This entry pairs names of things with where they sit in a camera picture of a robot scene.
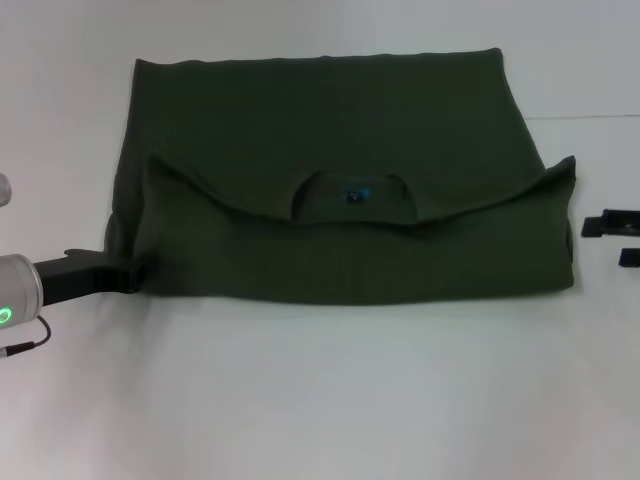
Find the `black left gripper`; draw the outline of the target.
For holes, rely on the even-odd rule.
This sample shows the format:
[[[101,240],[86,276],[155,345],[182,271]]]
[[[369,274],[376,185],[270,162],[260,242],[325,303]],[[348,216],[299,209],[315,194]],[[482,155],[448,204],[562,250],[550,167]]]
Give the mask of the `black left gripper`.
[[[155,274],[158,257],[146,253],[129,263],[102,252],[68,250],[65,256],[34,264],[49,306],[97,293],[132,294]]]

